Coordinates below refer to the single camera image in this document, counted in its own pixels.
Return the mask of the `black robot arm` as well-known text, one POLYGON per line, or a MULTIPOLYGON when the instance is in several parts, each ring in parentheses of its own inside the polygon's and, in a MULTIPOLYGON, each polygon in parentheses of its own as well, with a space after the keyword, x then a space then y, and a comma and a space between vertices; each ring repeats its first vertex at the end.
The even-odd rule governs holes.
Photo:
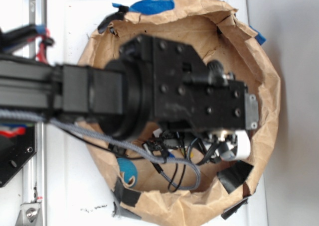
POLYGON ((147 35, 123 44, 103 69, 1 54, 0 106, 44 121, 96 122, 120 140, 137 138, 153 121, 212 142, 223 131, 254 130, 259 120, 256 96, 219 61, 203 63, 191 45, 147 35))

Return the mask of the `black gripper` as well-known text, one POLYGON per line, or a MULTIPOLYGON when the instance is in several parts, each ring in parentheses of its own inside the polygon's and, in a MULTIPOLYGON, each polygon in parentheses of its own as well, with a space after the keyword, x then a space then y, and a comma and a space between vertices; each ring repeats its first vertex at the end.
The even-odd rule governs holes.
POLYGON ((123 44, 120 59, 140 120, 172 131, 236 130, 235 159, 250 156, 246 130, 258 126, 258 102, 219 61, 205 64, 191 45, 147 35, 123 44))

